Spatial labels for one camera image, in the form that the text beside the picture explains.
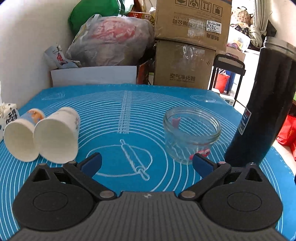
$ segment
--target paper cup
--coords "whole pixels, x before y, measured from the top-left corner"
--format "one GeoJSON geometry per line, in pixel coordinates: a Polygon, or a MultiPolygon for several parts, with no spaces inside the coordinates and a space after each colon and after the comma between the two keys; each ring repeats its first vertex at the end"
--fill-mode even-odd
{"type": "Polygon", "coordinates": [[[35,125],[45,118],[39,109],[31,109],[4,129],[4,143],[8,151],[17,159],[25,162],[35,160],[38,149],[34,145],[33,133],[35,125]]]}
{"type": "Polygon", "coordinates": [[[80,116],[70,108],[63,107],[41,120],[34,130],[34,143],[41,156],[63,164],[75,159],[78,153],[80,116]]]}

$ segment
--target red bag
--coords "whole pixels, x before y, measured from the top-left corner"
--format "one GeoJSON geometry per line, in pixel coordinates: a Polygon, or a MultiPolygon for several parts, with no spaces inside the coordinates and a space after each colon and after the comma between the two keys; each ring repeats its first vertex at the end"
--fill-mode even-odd
{"type": "Polygon", "coordinates": [[[287,115],[276,140],[279,144],[284,146],[292,145],[296,140],[296,117],[287,115]]]}
{"type": "Polygon", "coordinates": [[[290,145],[291,152],[293,154],[294,160],[296,161],[296,140],[290,145]]]}

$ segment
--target glass jar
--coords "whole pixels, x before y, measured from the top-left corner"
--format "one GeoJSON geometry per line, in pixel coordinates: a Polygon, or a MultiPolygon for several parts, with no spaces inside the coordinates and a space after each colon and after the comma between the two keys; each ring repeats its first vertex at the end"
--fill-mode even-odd
{"type": "Polygon", "coordinates": [[[208,112],[194,107],[174,107],[163,118],[167,153],[181,164],[192,164],[195,153],[203,156],[221,133],[219,121],[208,112]]]}

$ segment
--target green bag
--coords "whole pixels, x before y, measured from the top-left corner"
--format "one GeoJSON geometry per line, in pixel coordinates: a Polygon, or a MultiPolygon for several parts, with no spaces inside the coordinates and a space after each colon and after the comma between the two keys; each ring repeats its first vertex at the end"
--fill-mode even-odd
{"type": "Polygon", "coordinates": [[[80,27],[93,15],[102,17],[127,15],[133,7],[133,0],[81,0],[72,10],[68,23],[74,36],[80,27]]]}

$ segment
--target table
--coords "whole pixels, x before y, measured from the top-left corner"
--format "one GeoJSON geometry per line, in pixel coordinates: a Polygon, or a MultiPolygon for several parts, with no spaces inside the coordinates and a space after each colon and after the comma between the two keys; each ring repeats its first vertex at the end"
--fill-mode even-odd
{"type": "MultiPolygon", "coordinates": [[[[212,91],[149,85],[92,85],[51,88],[30,100],[20,114],[31,108],[41,109],[46,116],[63,106],[77,110],[81,117],[80,162],[93,152],[103,157],[102,168],[93,177],[117,194],[121,191],[175,191],[200,180],[192,165],[174,162],[165,152],[163,116],[175,106],[193,106],[212,113],[221,123],[219,140],[211,149],[209,159],[218,162],[237,129],[241,114],[212,91]],[[133,170],[122,147],[137,154],[145,175],[133,170]]],[[[0,238],[7,240],[18,225],[12,215],[12,202],[22,184],[39,163],[51,167],[41,156],[24,163],[9,154],[0,144],[0,238]]],[[[284,204],[284,212],[276,229],[288,239],[296,231],[294,176],[281,156],[272,147],[260,165],[284,204]]]]}

